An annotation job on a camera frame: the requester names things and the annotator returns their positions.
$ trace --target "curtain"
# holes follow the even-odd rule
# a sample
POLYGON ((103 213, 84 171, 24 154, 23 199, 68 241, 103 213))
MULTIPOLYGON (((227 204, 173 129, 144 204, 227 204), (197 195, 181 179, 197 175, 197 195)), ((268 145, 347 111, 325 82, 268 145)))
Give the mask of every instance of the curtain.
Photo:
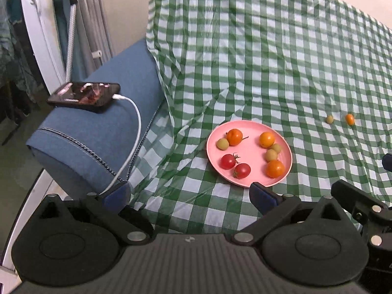
MULTIPOLYGON (((53 0, 64 66, 67 58, 70 3, 53 0)), ((78 0, 71 80, 82 81, 112 58, 100 0, 78 0), (101 57, 93 53, 100 51, 101 57)))

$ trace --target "blue cushion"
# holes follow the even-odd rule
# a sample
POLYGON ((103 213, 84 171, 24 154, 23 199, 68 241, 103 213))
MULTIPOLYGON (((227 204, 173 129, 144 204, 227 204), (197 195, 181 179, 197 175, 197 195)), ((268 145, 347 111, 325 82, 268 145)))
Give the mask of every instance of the blue cushion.
MULTIPOLYGON (((86 81, 119 83, 121 95, 131 98, 140 110, 143 138, 164 99, 146 40, 105 63, 86 81)), ((27 145, 62 189, 78 199, 107 187, 131 152, 137 129, 136 112, 127 101, 116 101, 100 114, 58 107, 27 145)), ((127 180, 127 175, 128 167, 120 177, 127 180)))

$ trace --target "checkered tablecloth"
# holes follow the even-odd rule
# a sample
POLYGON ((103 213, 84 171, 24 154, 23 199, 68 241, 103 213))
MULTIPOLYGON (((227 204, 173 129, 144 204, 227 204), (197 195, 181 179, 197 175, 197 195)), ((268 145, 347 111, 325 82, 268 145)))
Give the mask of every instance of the checkered tablecloth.
POLYGON ((392 151, 385 25, 338 0, 151 0, 147 46, 167 103, 130 183, 132 204, 157 227, 232 232, 257 219, 248 190, 221 178, 205 152, 211 131, 236 119, 290 145, 293 167, 273 191, 317 201, 345 179, 391 201, 381 165, 392 151))

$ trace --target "pink plate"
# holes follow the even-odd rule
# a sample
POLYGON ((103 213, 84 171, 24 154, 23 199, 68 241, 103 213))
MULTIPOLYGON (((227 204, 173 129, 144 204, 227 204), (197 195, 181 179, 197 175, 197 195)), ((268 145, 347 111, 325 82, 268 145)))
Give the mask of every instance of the pink plate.
POLYGON ((262 185, 269 187, 281 182, 291 170, 293 165, 293 156, 287 142, 284 138, 275 130, 268 126, 260 124, 258 122, 253 122, 250 120, 236 120, 232 122, 226 122, 218 127, 216 127, 208 137, 207 140, 207 156, 211 164, 218 173, 238 186, 249 188, 252 182, 260 182, 262 185), (225 137, 225 134, 233 129, 237 128, 242 131, 244 137, 249 136, 249 138, 242 140, 242 142, 237 146, 230 146, 227 150, 220 150, 216 147, 216 142, 225 137), (263 132, 272 132, 275 134, 275 143, 282 146, 282 151, 278 155, 278 160, 280 160, 284 165, 286 172, 278 178, 269 178, 265 175, 265 167, 267 162, 264 160, 264 154, 267 149, 262 148, 259 145, 259 136, 263 132), (220 159, 226 154, 237 153, 240 158, 238 158, 239 163, 247 163, 252 169, 250 175, 244 179, 236 179, 233 177, 234 168, 225 170, 219 166, 220 159))

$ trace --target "white charging cable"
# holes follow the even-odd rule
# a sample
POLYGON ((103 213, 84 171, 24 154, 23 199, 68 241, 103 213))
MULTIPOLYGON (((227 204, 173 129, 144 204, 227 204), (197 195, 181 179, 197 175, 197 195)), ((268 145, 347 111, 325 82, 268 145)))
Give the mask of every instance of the white charging cable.
POLYGON ((135 108, 135 110, 136 110, 136 114, 138 115, 138 124, 139 124, 139 126, 138 126, 138 134, 137 134, 137 136, 136 136, 135 144, 133 145, 133 148, 132 148, 131 153, 129 154, 127 160, 125 160, 124 164, 121 166, 120 170, 117 172, 117 174, 115 175, 115 177, 113 178, 113 180, 112 180, 112 182, 109 184, 109 186, 107 186, 107 188, 106 188, 104 191, 102 191, 100 194, 103 194, 103 193, 107 192, 107 190, 109 190, 111 187, 113 187, 113 185, 114 185, 114 183, 116 182, 116 180, 118 179, 120 173, 122 173, 122 171, 124 170, 124 168, 125 168, 125 167, 128 165, 128 163, 131 161, 131 158, 132 158, 133 154, 135 153, 136 147, 138 146, 138 143, 139 143, 140 133, 142 132, 142 118, 140 117, 140 112, 139 112, 139 110, 138 110, 138 107, 137 107, 136 104, 134 103, 134 101, 131 100, 131 99, 128 98, 128 97, 121 96, 121 95, 119 95, 119 94, 114 94, 114 95, 112 96, 112 98, 113 98, 113 99, 117 99, 117 100, 123 99, 123 100, 129 101, 129 102, 134 106, 134 108, 135 108))

